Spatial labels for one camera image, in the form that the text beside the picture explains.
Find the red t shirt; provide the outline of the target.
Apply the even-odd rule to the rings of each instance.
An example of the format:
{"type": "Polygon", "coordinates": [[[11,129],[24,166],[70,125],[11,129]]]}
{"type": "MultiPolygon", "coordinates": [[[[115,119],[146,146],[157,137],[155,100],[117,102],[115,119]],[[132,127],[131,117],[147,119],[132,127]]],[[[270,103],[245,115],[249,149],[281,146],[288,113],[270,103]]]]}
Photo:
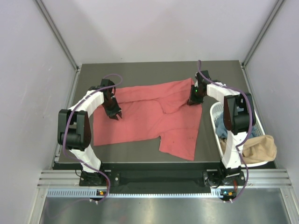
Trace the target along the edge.
{"type": "Polygon", "coordinates": [[[122,118],[108,118],[104,108],[93,113],[93,144],[150,140],[160,137],[159,151],[193,161],[202,107],[188,105],[191,78],[116,90],[122,118]]]}

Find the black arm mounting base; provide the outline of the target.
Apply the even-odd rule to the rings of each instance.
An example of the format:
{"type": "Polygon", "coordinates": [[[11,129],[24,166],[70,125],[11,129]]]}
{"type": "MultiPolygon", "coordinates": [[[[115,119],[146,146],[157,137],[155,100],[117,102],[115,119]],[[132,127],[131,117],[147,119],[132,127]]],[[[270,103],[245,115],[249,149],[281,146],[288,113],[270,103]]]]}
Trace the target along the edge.
{"type": "Polygon", "coordinates": [[[245,183],[240,167],[225,169],[220,162],[104,163],[100,171],[109,178],[111,187],[130,183],[192,183],[199,187],[245,183]]]}

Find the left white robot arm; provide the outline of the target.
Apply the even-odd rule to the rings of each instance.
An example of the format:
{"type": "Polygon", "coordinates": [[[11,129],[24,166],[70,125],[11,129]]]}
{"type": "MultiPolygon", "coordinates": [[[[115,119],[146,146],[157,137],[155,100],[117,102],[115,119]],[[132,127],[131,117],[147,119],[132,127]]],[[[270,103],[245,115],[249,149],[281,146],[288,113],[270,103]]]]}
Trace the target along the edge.
{"type": "Polygon", "coordinates": [[[122,118],[121,108],[115,97],[116,84],[107,77],[99,86],[92,86],[74,106],[58,113],[57,141],[65,153],[70,151],[82,166],[81,178],[91,180],[96,185],[103,184],[107,178],[101,160],[91,147],[92,132],[89,118],[102,106],[110,119],[122,118]]]}

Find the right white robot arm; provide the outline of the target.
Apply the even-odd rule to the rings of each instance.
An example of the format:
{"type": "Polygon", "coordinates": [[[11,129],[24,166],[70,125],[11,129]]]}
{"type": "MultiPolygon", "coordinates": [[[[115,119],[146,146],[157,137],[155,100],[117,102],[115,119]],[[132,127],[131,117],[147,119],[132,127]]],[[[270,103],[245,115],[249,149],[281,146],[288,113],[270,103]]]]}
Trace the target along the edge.
{"type": "Polygon", "coordinates": [[[205,96],[212,97],[223,105],[223,123],[228,136],[218,179],[222,184],[228,185],[241,175],[243,144],[256,123],[252,96],[211,80],[208,71],[197,72],[195,78],[188,105],[202,104],[205,96]]]}

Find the blue t shirt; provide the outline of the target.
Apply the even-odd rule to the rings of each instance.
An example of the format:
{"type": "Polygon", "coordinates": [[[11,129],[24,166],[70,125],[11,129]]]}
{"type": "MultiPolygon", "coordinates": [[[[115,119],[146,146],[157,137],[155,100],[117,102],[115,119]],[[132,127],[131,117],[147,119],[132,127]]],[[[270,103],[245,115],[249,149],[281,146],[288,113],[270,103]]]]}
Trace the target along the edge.
{"type": "MultiPolygon", "coordinates": [[[[221,113],[218,119],[215,121],[215,132],[220,139],[227,139],[228,138],[228,131],[223,122],[223,113],[221,113]]],[[[252,131],[250,134],[250,139],[257,137],[258,134],[256,133],[256,126],[252,126],[252,131]]]]}

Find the tan t shirt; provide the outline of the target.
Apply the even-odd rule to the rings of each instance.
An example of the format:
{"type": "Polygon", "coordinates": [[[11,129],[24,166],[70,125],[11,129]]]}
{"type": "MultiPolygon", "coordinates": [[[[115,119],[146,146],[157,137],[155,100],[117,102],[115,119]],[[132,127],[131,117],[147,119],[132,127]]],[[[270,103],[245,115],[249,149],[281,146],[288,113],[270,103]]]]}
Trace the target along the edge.
{"type": "MultiPolygon", "coordinates": [[[[226,153],[227,139],[218,137],[220,151],[225,158],[225,164],[243,165],[240,160],[238,151],[234,147],[232,151],[226,153]]],[[[277,156],[277,146],[274,138],[270,135],[260,135],[249,138],[242,148],[242,157],[247,165],[255,166],[257,163],[274,161],[277,156]]]]}

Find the aluminium front rail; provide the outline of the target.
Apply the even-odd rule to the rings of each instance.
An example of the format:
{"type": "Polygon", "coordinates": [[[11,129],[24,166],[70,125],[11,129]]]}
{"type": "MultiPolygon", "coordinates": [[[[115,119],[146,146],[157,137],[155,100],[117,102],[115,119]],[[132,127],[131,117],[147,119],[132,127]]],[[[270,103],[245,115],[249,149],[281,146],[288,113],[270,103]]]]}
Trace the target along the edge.
{"type": "MultiPolygon", "coordinates": [[[[72,170],[42,171],[38,187],[72,188],[79,186],[80,178],[72,170]]],[[[249,188],[290,188],[292,183],[286,169],[250,169],[249,188]]]]}

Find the left aluminium frame post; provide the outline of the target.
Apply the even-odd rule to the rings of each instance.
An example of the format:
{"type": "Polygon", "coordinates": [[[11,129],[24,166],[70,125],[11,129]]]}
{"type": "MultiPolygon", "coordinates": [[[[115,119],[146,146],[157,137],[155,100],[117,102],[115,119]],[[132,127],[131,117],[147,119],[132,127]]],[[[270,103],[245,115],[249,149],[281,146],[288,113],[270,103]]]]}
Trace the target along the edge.
{"type": "Polygon", "coordinates": [[[74,57],[72,56],[69,48],[67,47],[59,29],[57,28],[54,20],[52,19],[52,16],[50,15],[46,5],[42,0],[33,0],[37,8],[39,9],[42,17],[45,19],[47,25],[49,26],[51,32],[53,33],[56,41],[58,42],[60,48],[64,52],[65,56],[67,57],[68,61],[70,62],[71,66],[74,68],[74,70],[79,70],[79,66],[77,65],[74,57]]]}

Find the aluminium frame post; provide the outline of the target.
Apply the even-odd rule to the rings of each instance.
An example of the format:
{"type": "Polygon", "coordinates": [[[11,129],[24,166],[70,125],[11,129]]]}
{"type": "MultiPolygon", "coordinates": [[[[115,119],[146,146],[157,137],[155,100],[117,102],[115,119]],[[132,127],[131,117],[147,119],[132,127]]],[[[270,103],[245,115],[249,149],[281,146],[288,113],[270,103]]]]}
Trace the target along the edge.
{"type": "Polygon", "coordinates": [[[46,5],[42,0],[33,0],[37,8],[39,9],[42,17],[45,19],[47,25],[49,26],[51,32],[53,33],[56,41],[58,42],[60,48],[64,52],[65,56],[67,57],[68,61],[70,62],[71,66],[74,68],[74,70],[79,70],[79,66],[77,65],[74,57],[72,56],[69,48],[67,47],[59,29],[57,28],[54,20],[52,19],[52,16],[50,15],[46,5]]]}
{"type": "Polygon", "coordinates": [[[257,48],[261,44],[262,40],[266,36],[268,30],[270,29],[272,23],[274,22],[276,16],[278,15],[279,11],[283,7],[285,3],[285,0],[277,0],[275,1],[275,4],[273,8],[270,11],[270,14],[267,16],[265,22],[262,25],[262,28],[260,29],[258,35],[256,36],[253,44],[251,45],[248,53],[245,56],[245,59],[241,62],[241,67],[245,69],[249,62],[251,61],[253,55],[255,54],[257,48]]]}

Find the right aluminium frame post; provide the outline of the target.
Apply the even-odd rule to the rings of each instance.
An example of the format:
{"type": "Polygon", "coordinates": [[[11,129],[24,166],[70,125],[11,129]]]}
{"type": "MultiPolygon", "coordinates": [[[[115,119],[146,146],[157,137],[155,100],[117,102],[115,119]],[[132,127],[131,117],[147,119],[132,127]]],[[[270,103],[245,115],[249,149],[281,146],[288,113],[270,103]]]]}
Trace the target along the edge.
{"type": "Polygon", "coordinates": [[[258,35],[256,36],[253,44],[251,45],[248,53],[245,56],[245,59],[241,62],[241,67],[245,69],[249,62],[251,61],[253,55],[255,54],[257,48],[261,44],[262,40],[266,36],[268,30],[270,29],[272,23],[274,22],[276,16],[278,15],[279,11],[283,7],[285,3],[285,0],[277,0],[275,1],[275,4],[273,8],[270,11],[270,14],[267,16],[265,22],[262,25],[262,28],[260,29],[258,35]]]}

